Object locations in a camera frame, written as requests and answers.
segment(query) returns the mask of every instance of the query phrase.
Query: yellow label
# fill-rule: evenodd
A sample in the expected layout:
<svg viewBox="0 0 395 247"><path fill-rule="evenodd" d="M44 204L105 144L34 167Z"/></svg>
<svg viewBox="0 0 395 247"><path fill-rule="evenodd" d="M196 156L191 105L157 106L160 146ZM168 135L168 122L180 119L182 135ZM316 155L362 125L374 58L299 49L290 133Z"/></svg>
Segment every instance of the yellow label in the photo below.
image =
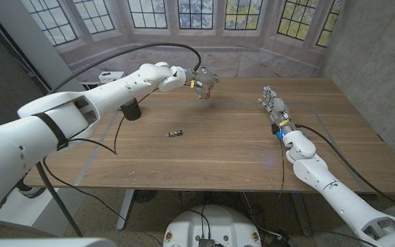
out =
<svg viewBox="0 0 395 247"><path fill-rule="evenodd" d="M288 122L289 122L289 120L286 119L286 120L284 120L284 121L282 121L282 122L280 123L280 126L284 126L284 125L287 124Z"/></svg>

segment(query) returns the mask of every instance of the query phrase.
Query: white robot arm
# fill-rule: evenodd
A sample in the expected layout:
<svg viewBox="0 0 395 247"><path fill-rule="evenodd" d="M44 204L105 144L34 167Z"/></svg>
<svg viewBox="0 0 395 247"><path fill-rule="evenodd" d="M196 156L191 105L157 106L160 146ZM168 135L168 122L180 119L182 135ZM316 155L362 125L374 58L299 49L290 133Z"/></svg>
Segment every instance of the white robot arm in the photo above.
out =
<svg viewBox="0 0 395 247"><path fill-rule="evenodd" d="M46 95L20 108L20 119L0 126L0 202L50 152L79 145L69 139L88 139L105 115L134 97L156 87L167 92L183 86L187 73L165 62L143 64L134 73L95 89Z"/></svg>
<svg viewBox="0 0 395 247"><path fill-rule="evenodd" d="M315 145L296 130L284 101L269 86L263 92L264 99L259 102L275 123L273 133L279 134L285 146L290 148L286 157L294 164L297 178L321 193L357 237L375 246L395 247L395 217L373 209L334 177L316 154Z"/></svg>

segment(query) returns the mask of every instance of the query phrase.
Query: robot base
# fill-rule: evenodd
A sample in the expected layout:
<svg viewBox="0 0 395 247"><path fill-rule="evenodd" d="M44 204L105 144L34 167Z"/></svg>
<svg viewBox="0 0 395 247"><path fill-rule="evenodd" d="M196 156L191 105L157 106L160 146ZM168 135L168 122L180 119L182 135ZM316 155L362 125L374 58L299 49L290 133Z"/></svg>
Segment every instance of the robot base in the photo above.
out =
<svg viewBox="0 0 395 247"><path fill-rule="evenodd" d="M201 213L202 206L191 210ZM165 231L163 246L213 247L216 244L225 247L261 247L259 232L247 217L234 209L214 204L205 205L203 213L210 224L210 239L214 241L208 240L208 225L205 219L203 219L205 239L202 239L202 221L199 213L185 211L172 221Z"/></svg>

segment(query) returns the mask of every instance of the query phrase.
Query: window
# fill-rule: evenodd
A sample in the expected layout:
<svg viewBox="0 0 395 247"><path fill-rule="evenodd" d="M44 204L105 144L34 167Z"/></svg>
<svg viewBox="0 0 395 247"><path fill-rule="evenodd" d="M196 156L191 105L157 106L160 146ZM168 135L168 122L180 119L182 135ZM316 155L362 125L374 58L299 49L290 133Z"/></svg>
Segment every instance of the window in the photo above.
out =
<svg viewBox="0 0 395 247"><path fill-rule="evenodd" d="M91 34L114 29L104 0L74 0L74 3Z"/></svg>
<svg viewBox="0 0 395 247"><path fill-rule="evenodd" d="M287 0L278 33L304 40L317 4L318 0Z"/></svg>
<svg viewBox="0 0 395 247"><path fill-rule="evenodd" d="M228 0L226 2L226 30L256 30L262 0Z"/></svg>
<svg viewBox="0 0 395 247"><path fill-rule="evenodd" d="M322 47L327 47L328 45L328 40L332 34L333 26L335 26L337 16L341 10L342 1L343 0L335 0L330 13L328 14L327 21L324 24L324 28L322 29L320 39L318 39L318 45Z"/></svg>
<svg viewBox="0 0 395 247"><path fill-rule="evenodd" d="M179 28L212 29L213 0L178 0Z"/></svg>
<svg viewBox="0 0 395 247"><path fill-rule="evenodd" d="M53 46L76 39L57 0L22 0L22 3Z"/></svg>
<svg viewBox="0 0 395 247"><path fill-rule="evenodd" d="M167 28L164 0L128 0L135 28Z"/></svg>

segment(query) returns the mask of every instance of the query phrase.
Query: gray wall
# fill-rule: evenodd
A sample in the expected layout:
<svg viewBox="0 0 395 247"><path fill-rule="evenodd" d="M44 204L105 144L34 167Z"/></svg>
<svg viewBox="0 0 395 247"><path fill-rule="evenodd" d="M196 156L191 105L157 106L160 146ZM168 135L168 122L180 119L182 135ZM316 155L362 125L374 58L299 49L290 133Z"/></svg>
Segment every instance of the gray wall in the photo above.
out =
<svg viewBox="0 0 395 247"><path fill-rule="evenodd" d="M395 1L346 0L321 66L395 151Z"/></svg>

